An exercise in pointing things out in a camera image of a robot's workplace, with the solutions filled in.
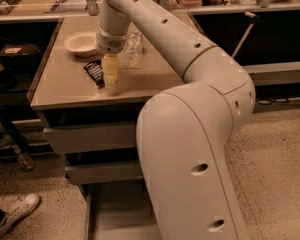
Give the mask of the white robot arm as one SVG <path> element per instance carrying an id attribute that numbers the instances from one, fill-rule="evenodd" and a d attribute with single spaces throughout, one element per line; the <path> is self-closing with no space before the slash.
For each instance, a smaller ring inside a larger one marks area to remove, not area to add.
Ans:
<path id="1" fill-rule="evenodd" d="M 152 0 L 103 0 L 99 46 L 135 25 L 183 83 L 150 98 L 139 160 L 163 240 L 249 240 L 224 145 L 251 116 L 255 87 L 220 47 Z"/>

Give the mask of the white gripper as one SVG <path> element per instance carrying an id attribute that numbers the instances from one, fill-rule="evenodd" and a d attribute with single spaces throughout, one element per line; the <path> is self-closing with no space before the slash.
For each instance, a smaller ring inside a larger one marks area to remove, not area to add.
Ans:
<path id="1" fill-rule="evenodd" d="M 106 54 L 101 60 L 103 80 L 106 88 L 112 88 L 117 83 L 120 60 L 116 54 L 124 49 L 125 43 L 126 35 L 112 35 L 101 27 L 97 28 L 96 44 L 99 51 Z"/>

